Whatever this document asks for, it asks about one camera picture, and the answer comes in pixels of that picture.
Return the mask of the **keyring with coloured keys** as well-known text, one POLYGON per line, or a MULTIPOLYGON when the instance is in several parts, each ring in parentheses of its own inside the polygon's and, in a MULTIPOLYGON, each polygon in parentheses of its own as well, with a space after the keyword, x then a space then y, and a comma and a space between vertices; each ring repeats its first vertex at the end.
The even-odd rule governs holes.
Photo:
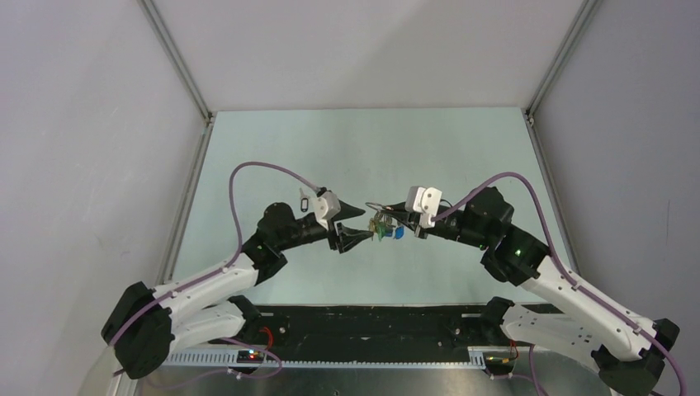
POLYGON ((390 216, 390 212, 393 210, 392 207, 376 202, 366 202, 365 205, 375 211, 367 226, 372 233, 371 239, 377 237, 381 242, 385 238, 399 240, 404 237, 404 226, 396 223, 390 216))

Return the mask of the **black headed silver key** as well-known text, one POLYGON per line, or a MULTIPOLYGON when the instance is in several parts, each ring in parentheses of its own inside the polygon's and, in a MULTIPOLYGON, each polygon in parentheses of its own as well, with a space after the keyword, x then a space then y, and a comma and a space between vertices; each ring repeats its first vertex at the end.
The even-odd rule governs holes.
POLYGON ((302 213, 307 213, 309 211, 309 208, 310 208, 310 198, 305 193, 303 188, 300 188, 299 192, 300 192, 300 211, 302 213))

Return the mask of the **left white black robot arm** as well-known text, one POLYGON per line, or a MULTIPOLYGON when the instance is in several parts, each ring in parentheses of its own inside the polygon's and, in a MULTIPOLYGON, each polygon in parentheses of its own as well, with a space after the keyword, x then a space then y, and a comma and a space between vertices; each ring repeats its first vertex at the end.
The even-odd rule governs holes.
POLYGON ((258 311, 242 292, 275 276, 287 263, 284 251, 326 241, 345 253, 371 238, 343 226, 365 211, 345 202, 328 220, 294 216, 286 203, 263 212, 255 233, 220 264, 194 276, 153 288, 136 282, 125 289, 101 330, 122 370, 133 380, 158 369, 175 351, 218 338, 258 339, 258 311))

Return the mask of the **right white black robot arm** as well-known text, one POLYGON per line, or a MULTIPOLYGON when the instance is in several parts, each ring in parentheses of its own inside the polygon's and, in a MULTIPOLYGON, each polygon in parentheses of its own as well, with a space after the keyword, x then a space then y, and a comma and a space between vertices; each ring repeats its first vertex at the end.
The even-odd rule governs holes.
POLYGON ((620 395, 652 395, 679 327, 651 320, 601 295, 572 270, 558 267, 550 247, 513 225, 514 209, 487 187, 457 210, 440 202, 435 188, 414 187, 409 199, 377 205, 379 214, 415 232, 483 251, 487 272, 521 287, 559 309, 549 318, 509 299, 494 297, 480 316, 481 337, 492 345, 505 339, 544 347, 593 371, 620 395))

